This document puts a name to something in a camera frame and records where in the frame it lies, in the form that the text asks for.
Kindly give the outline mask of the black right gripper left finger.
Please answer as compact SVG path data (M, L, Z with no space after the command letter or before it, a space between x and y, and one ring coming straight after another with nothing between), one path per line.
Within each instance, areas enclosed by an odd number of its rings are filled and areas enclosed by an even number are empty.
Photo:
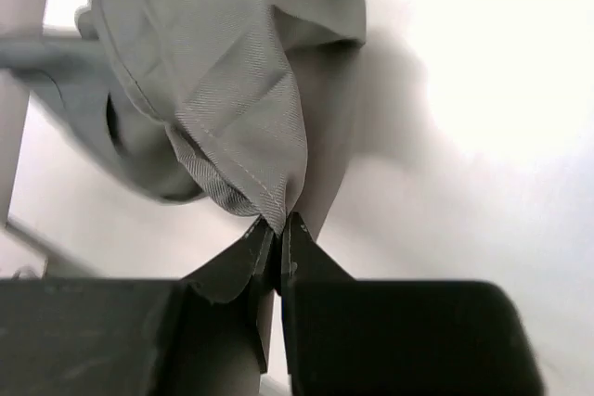
M181 279L1 284L5 395L255 395L275 235L263 220Z

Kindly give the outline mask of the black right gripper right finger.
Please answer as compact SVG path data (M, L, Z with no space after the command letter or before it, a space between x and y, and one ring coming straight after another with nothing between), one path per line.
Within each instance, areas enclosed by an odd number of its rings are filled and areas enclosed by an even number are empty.
M523 323L498 286L362 280L311 237L283 231L282 324L296 395L541 395Z

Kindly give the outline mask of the grey pleated skirt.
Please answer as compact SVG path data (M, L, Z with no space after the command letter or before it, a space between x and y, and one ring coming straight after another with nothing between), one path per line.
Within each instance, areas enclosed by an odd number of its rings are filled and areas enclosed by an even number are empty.
M320 232L348 163L365 0L89 0L76 25L4 34L1 66L107 172Z

